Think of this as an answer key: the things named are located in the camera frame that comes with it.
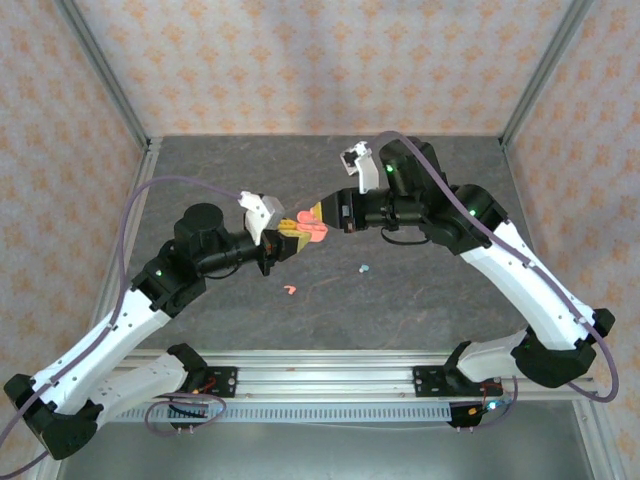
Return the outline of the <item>pink earbud charging case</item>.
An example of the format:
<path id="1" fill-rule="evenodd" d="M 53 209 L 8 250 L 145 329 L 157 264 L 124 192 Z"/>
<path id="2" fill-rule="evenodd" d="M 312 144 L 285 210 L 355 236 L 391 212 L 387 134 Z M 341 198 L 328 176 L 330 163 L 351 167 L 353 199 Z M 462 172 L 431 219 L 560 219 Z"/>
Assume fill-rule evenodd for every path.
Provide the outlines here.
<path id="1" fill-rule="evenodd" d="M 296 216 L 296 230 L 310 235 L 311 243 L 322 242 L 328 233 L 328 227 L 311 211 L 299 211 Z"/>

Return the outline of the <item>grey metal lower panel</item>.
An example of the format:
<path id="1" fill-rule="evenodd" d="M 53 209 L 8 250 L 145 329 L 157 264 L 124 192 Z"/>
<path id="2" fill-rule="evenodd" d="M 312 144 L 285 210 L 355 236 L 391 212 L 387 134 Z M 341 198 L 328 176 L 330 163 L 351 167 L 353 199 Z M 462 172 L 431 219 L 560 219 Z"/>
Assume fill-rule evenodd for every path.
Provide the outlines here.
<path id="1" fill-rule="evenodd" d="M 474 434 L 444 428 L 217 424 L 157 438 L 101 431 L 57 480 L 594 480 L 568 427 L 538 421 Z"/>

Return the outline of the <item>small circuit board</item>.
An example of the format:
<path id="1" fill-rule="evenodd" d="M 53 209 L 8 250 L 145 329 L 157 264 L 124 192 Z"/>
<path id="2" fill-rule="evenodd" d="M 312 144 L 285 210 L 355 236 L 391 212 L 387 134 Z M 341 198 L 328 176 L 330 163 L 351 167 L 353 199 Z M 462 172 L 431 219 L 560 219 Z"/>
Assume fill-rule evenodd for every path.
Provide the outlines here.
<path id="1" fill-rule="evenodd" d="M 466 413 L 470 417 L 482 417 L 485 414 L 498 409 L 499 407 L 503 407 L 503 406 L 509 407 L 511 403 L 512 403 L 511 400 L 491 400 L 485 405 L 469 407 Z"/>

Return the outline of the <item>wide aluminium side rail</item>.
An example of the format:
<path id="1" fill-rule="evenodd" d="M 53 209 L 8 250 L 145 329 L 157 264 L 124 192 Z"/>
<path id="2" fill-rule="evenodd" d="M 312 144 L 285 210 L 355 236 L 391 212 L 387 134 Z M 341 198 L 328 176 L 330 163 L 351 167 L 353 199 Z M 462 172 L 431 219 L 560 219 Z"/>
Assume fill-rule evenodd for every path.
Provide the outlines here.
<path id="1" fill-rule="evenodd" d="M 154 170 L 157 164 L 157 160 L 159 157 L 161 145 L 163 138 L 155 137 L 150 140 L 150 144 L 145 151 L 139 166 L 137 167 L 134 175 L 133 182 L 129 189 L 128 195 L 131 195 L 133 191 L 142 185 L 143 183 L 151 180 L 154 175 Z M 135 240 L 137 237 L 137 233 L 139 230 L 139 225 L 141 222 L 141 218 L 144 212 L 144 206 L 146 203 L 146 198 L 149 191 L 146 190 L 142 193 L 134 202 L 133 207 L 130 211 L 126 233 L 124 237 L 124 262 L 125 265 L 128 266 L 132 252 L 135 245 Z M 95 325 L 97 325 L 103 318 L 112 310 L 114 307 L 118 293 L 119 293 L 119 268 L 118 268 L 118 247 L 117 241 L 119 238 L 119 234 L 116 234 L 116 239 L 114 241 L 114 245 L 112 248 L 111 255 L 109 257 L 108 268 L 105 272 L 102 284 L 101 291 L 98 295 L 96 305 L 93 310 L 92 318 L 90 320 L 90 324 L 88 329 L 91 330 Z"/>

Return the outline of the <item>narrow aluminium side rail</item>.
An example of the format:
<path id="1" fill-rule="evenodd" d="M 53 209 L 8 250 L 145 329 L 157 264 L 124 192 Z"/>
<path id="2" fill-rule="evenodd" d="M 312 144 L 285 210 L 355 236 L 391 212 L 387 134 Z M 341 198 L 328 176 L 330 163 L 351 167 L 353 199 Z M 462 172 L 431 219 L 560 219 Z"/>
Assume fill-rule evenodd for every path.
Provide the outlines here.
<path id="1" fill-rule="evenodd" d="M 561 243 L 558 230 L 561 215 L 554 205 L 554 193 L 545 181 L 555 174 L 549 174 L 544 162 L 536 156 L 530 157 L 517 142 L 508 144 L 502 137 L 499 140 L 515 184 L 532 250 L 550 270 L 554 270 L 557 265 L 554 257 Z"/>

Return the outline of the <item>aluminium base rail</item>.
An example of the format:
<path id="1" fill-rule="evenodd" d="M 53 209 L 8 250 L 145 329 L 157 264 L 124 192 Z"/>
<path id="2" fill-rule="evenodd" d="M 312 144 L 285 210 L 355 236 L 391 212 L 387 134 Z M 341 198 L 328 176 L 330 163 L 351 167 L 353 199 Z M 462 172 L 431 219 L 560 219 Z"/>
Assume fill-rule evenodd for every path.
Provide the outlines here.
<path id="1" fill-rule="evenodd" d="M 415 402 L 413 368 L 448 355 L 417 350 L 200 350 L 213 366 L 238 369 L 243 402 Z"/>

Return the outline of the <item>aluminium corner frame post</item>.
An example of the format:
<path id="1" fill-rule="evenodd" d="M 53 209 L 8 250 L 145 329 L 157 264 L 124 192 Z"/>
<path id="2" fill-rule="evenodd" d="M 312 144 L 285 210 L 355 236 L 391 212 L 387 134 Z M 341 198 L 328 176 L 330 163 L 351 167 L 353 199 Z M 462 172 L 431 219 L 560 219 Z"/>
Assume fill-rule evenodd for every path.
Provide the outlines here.
<path id="1" fill-rule="evenodd" d="M 571 0 L 499 137 L 504 152 L 514 142 L 593 3 L 594 0 Z"/>
<path id="2" fill-rule="evenodd" d="M 76 0 L 53 0 L 102 83 L 135 143 L 145 151 L 151 140 Z"/>

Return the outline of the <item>aluminium frame leg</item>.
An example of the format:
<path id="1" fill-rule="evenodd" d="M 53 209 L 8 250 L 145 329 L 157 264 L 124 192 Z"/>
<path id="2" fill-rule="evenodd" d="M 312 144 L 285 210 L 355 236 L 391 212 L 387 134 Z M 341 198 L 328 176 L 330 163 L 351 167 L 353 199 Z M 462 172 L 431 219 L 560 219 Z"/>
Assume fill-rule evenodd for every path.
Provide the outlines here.
<path id="1" fill-rule="evenodd" d="M 588 400 L 572 405 L 594 480 L 626 480 L 606 409 Z"/>

